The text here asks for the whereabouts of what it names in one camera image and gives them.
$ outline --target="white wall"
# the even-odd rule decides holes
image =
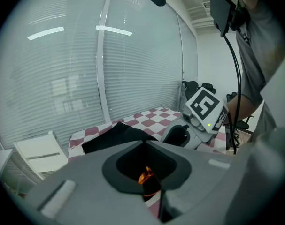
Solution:
[[[236,35],[228,33],[226,36],[234,49],[242,72]],[[236,71],[229,47],[218,32],[199,35],[197,47],[199,86],[202,83],[211,83],[216,89],[216,95],[226,102],[226,95],[238,90]],[[261,109],[262,105],[254,112],[254,118],[250,118],[248,122],[250,131],[255,130]]]

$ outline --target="ceiling light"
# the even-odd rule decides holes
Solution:
[[[106,26],[98,26],[97,25],[95,29],[96,30],[116,32],[116,33],[124,34],[127,36],[131,36],[133,34],[132,32],[129,32],[129,31],[125,31],[125,30],[121,30],[121,29],[117,29],[117,28],[106,27]]]
[[[30,41],[32,41],[32,40],[34,40],[36,38],[43,37],[45,35],[52,34],[52,33],[55,33],[55,32],[61,32],[61,31],[64,31],[63,27],[52,28],[52,29],[45,30],[45,31],[42,31],[42,32],[39,32],[39,33],[35,33],[35,34],[29,36],[28,39]]]
[[[44,22],[44,21],[49,20],[49,19],[54,19],[54,18],[58,18],[58,17],[65,17],[65,16],[66,16],[65,13],[51,15],[48,17],[43,17],[43,18],[40,18],[38,20],[32,21],[29,24],[32,24],[32,23],[35,24],[35,23],[39,23],[39,22]]]

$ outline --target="gray t-shirt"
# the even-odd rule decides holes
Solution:
[[[258,1],[254,9],[249,10],[249,14],[250,22],[242,25],[240,31],[236,33],[243,68],[241,94],[258,107],[262,102],[260,91],[285,57],[285,33],[277,18],[262,0]],[[264,104],[256,130],[249,142],[275,127],[274,119]]]

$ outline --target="black cloth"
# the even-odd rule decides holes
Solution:
[[[103,133],[102,135],[84,143],[82,147],[84,153],[87,154],[89,152],[95,152],[119,144],[141,140],[157,141],[157,139],[155,139],[153,136],[150,136],[140,129],[133,128],[121,122],[118,122],[115,127]]]

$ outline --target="table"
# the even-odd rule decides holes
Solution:
[[[0,176],[10,156],[12,155],[12,152],[13,152],[13,149],[0,150]]]
[[[180,115],[180,112],[176,112],[164,107],[157,107],[155,109],[139,112],[135,115],[119,119],[117,121],[78,131],[72,134],[70,137],[68,161],[70,162],[84,155],[85,153],[82,148],[83,143],[107,132],[119,121],[133,128],[139,128],[160,141],[166,127]],[[225,127],[221,126],[216,138],[211,141],[210,145],[200,144],[197,150],[203,152],[226,153]]]

